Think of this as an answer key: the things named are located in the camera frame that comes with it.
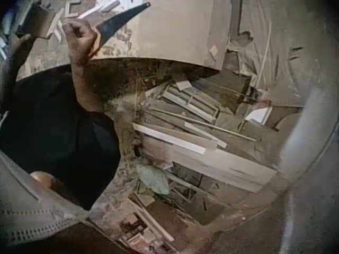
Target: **hand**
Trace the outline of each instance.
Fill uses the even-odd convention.
[[[97,34],[86,20],[65,20],[63,29],[68,43],[70,63],[85,66]]]
[[[10,67],[19,69],[27,60],[29,53],[33,47],[35,37],[26,34],[21,38],[12,35],[10,38],[10,46],[8,51],[8,61]]]

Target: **person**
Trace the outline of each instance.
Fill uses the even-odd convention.
[[[90,210],[114,177],[119,140],[88,78],[96,33],[84,20],[65,20],[63,29],[72,76],[36,74],[14,92],[34,38],[10,45],[0,79],[0,149],[43,186]]]

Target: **lumber pile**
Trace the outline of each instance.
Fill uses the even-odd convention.
[[[260,191],[276,171],[228,152],[226,139],[216,137],[212,131],[229,140],[257,140],[216,126],[218,116],[227,112],[221,103],[192,87],[182,75],[173,79],[152,89],[160,100],[148,101],[144,109],[146,123],[133,123],[142,135],[143,153],[249,192]]]

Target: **face mask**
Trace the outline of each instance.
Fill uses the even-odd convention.
[[[41,240],[84,221],[88,211],[44,188],[0,151],[0,239]]]

